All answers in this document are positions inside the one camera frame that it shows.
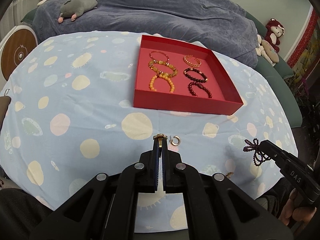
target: human hand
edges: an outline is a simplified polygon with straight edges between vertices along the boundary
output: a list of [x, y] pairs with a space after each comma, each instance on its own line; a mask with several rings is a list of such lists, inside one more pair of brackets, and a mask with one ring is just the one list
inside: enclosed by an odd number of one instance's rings
[[294, 207], [294, 200], [298, 195], [298, 191], [294, 189], [290, 193], [290, 197], [285, 204], [284, 208], [281, 211], [279, 220], [284, 223], [286, 226], [290, 222], [290, 217], [292, 217], [297, 222], [303, 221], [303, 225], [306, 226], [310, 220], [313, 218], [314, 214], [316, 213], [315, 207]]

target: red box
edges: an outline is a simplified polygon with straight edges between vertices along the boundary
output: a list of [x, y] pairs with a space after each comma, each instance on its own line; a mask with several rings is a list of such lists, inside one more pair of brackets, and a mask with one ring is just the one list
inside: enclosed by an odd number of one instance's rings
[[[157, 78], [154, 83], [154, 88], [157, 91], [151, 91], [149, 88], [151, 78], [156, 75], [156, 72], [148, 66], [152, 60], [149, 54], [153, 50], [164, 52], [169, 57], [169, 63], [178, 70], [178, 74], [171, 78], [175, 86], [173, 93], [170, 93], [168, 82], [161, 78]], [[193, 55], [201, 60], [201, 66], [197, 69], [207, 76], [208, 81], [203, 85], [209, 89], [212, 98], [208, 98], [208, 94], [197, 86], [193, 86], [192, 89], [198, 96], [190, 94], [188, 84], [192, 81], [183, 74], [183, 71], [189, 67], [183, 61], [185, 55]], [[152, 56], [157, 60], [167, 60], [164, 55], [159, 53]], [[156, 64], [156, 67], [164, 72], [172, 73], [172, 70], [164, 65]], [[201, 79], [198, 73], [191, 71], [188, 73]], [[211, 50], [183, 41], [148, 35], [142, 36], [134, 89], [134, 107], [232, 115], [242, 105], [243, 102], [236, 87]]]

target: curtain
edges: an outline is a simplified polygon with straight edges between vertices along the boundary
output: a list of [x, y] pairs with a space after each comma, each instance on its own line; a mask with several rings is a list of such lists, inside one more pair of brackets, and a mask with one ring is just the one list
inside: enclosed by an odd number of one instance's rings
[[0, 21], [0, 40], [16, 25], [20, 24], [23, 17], [36, 8], [39, 0], [13, 0]]

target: silver rivet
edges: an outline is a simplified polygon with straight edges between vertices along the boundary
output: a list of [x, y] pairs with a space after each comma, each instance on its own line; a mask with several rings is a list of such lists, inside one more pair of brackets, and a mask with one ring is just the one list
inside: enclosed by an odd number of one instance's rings
[[100, 173], [100, 174], [97, 175], [97, 180], [99, 180], [99, 181], [103, 181], [106, 178], [107, 178], [107, 176], [104, 173]]
[[213, 177], [217, 181], [223, 181], [224, 180], [224, 175], [222, 173], [216, 173]]
[[137, 169], [137, 170], [142, 170], [144, 168], [144, 164], [143, 163], [136, 163], [134, 165], [134, 167]]
[[186, 167], [187, 167], [187, 166], [186, 166], [184, 163], [178, 163], [178, 164], [176, 165], [176, 168], [177, 168], [178, 170], [184, 170]]

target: green sofa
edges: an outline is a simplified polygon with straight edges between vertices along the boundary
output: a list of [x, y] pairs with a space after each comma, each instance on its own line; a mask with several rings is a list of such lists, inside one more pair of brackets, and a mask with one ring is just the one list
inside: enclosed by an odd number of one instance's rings
[[[262, 37], [267, 34], [267, 28], [250, 13], [247, 12], [246, 18], [254, 22], [258, 33]], [[278, 98], [289, 121], [290, 127], [300, 127], [302, 124], [300, 109], [291, 90], [284, 81], [284, 79], [293, 76], [292, 69], [279, 56], [279, 63], [277, 63], [274, 67], [265, 58], [258, 57], [258, 64], [255, 67], [255, 70], [268, 81], [270, 87], [276, 94], [276, 97]]]

